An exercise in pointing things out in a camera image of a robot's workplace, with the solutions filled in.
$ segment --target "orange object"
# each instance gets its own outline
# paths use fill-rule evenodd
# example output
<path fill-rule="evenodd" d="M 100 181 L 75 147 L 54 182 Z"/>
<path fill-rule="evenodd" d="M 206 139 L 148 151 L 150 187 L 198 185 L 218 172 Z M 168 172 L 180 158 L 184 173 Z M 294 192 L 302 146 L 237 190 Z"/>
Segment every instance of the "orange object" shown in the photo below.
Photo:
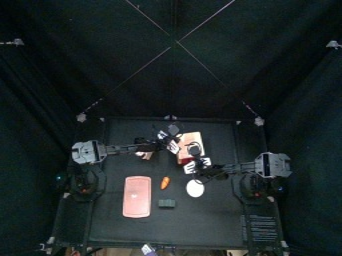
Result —
<path fill-rule="evenodd" d="M 170 183 L 170 178 L 164 177 L 162 180 L 160 189 L 166 189 L 166 187 L 168 186 L 168 183 Z"/>

